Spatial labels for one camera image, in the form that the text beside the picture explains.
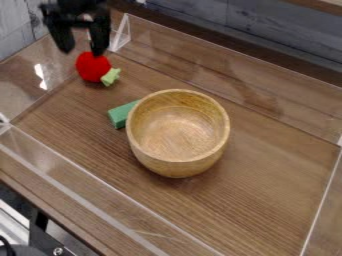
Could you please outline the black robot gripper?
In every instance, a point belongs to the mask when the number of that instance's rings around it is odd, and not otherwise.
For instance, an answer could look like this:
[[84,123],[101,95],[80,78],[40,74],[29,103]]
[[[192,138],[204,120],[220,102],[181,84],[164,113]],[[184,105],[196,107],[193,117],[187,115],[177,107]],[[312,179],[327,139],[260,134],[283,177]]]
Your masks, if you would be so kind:
[[89,27],[90,50],[100,56],[109,46],[110,19],[106,0],[49,0],[38,5],[42,19],[58,50],[68,54],[74,47],[74,39],[66,24],[81,21],[80,16],[93,16]]

